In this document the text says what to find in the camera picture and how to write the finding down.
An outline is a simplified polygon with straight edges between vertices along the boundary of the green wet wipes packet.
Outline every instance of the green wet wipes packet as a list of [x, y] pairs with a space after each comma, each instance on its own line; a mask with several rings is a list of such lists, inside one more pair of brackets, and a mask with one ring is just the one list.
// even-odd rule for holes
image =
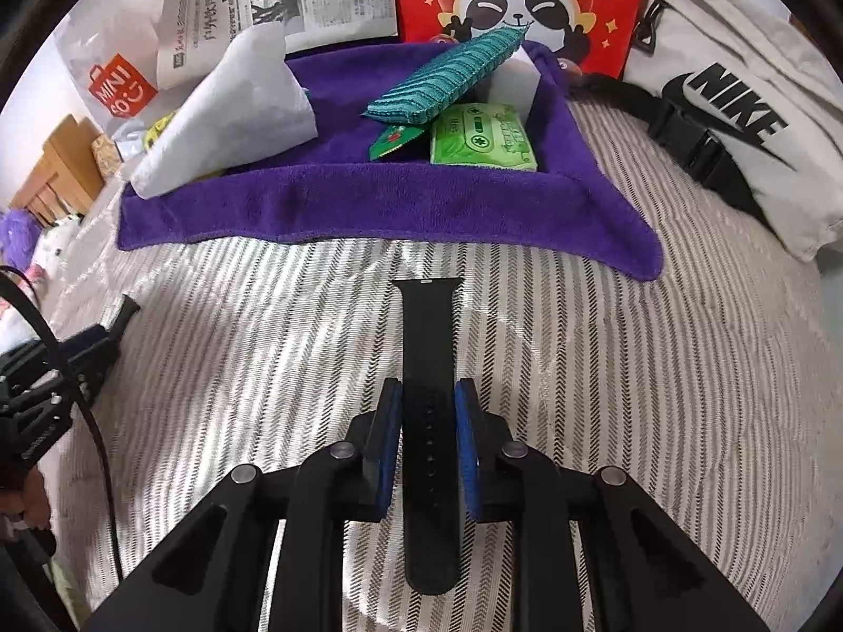
[[535, 171], [524, 126], [507, 104], [453, 104], [433, 124], [430, 162]]
[[406, 145], [414, 138], [427, 132], [426, 125], [391, 125], [369, 147], [369, 160], [375, 162], [389, 152]]

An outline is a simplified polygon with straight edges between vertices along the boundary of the black cable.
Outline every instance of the black cable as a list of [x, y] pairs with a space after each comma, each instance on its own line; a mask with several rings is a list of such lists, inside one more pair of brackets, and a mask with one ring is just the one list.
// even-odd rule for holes
[[11, 273], [12, 275], [16, 275], [18, 276], [18, 278], [21, 278], [26, 284], [28, 284], [32, 292], [32, 301], [35, 302], [35, 306], [38, 308], [38, 312], [40, 313], [41, 300], [38, 298], [38, 294], [35, 292], [35, 286], [32, 284], [32, 281], [27, 278], [25, 274], [17, 270], [14, 266], [0, 266], [0, 271], [2, 271], [3, 273]]
[[70, 393], [73, 400], [76, 402], [79, 411], [82, 412], [82, 417], [85, 418], [87, 428], [90, 430], [91, 437], [94, 438], [94, 446], [97, 448], [97, 456], [100, 457], [100, 465], [103, 470], [103, 482], [105, 485], [105, 500], [108, 503], [108, 519], [109, 528], [111, 529], [111, 556], [114, 559], [114, 569], [117, 574], [118, 583], [123, 582], [123, 565], [120, 560], [120, 544], [117, 541], [117, 518], [114, 507], [114, 489], [111, 486], [111, 471], [109, 469], [108, 456], [105, 452], [105, 443], [103, 441], [100, 427], [97, 426], [97, 421], [94, 420], [94, 415], [91, 413], [90, 406], [87, 405], [82, 390], [79, 389], [79, 383], [76, 380], [76, 374], [73, 368], [67, 362], [62, 350], [59, 346], [56, 335], [50, 330], [44, 317], [35, 308], [35, 305], [28, 299], [17, 284], [11, 278], [3, 273], [0, 273], [0, 297], [3, 297], [14, 309], [24, 318], [35, 333], [41, 339], [41, 343], [45, 346], [47, 354], [49, 354], [53, 367], [62, 374], [67, 386], [70, 388]]

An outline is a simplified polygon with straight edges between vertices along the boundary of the nike logo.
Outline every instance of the nike logo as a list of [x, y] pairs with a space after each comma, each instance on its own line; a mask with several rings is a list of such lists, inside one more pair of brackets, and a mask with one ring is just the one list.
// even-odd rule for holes
[[[688, 88], [697, 91], [712, 107], [719, 109], [726, 117], [734, 121], [734, 124], [690, 103], [684, 93], [686, 82]], [[662, 96], [671, 100], [688, 116], [708, 128], [756, 147], [772, 156], [777, 162], [781, 162], [793, 171], [796, 170], [764, 146], [767, 138], [787, 128], [787, 121], [771, 109], [769, 104], [760, 101], [755, 91], [735, 74], [726, 71], [722, 65], [712, 64], [696, 75], [686, 73], [676, 76], [665, 83]]]

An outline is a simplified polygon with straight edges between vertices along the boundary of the black strap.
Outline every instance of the black strap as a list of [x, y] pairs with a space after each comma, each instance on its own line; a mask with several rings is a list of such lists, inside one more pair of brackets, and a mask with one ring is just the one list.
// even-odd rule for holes
[[454, 411], [454, 310], [461, 278], [393, 280], [404, 307], [401, 474], [404, 572], [421, 594], [459, 579], [459, 508]]
[[656, 28], [659, 27], [659, 19], [662, 12], [669, 8], [664, 0], [652, 0], [646, 14], [635, 26], [632, 32], [632, 47], [641, 50], [644, 54], [652, 57], [656, 52]]
[[644, 121], [649, 136], [697, 183], [772, 230], [743, 172], [722, 142], [707, 126], [688, 116], [671, 100], [652, 96], [639, 86], [598, 73], [573, 79], [571, 96], [575, 100], [602, 100]]

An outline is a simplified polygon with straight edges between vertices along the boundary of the black buckle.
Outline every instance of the black buckle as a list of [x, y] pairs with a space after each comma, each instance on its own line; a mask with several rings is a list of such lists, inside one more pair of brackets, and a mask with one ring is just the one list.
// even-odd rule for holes
[[659, 17], [669, 5], [664, 0], [653, 0], [646, 14], [635, 26], [632, 32], [632, 47], [641, 50], [651, 57], [656, 52], [656, 28]]
[[659, 105], [647, 133], [676, 159], [697, 183], [715, 189], [718, 167], [728, 155], [719, 139], [703, 124], [667, 99]]

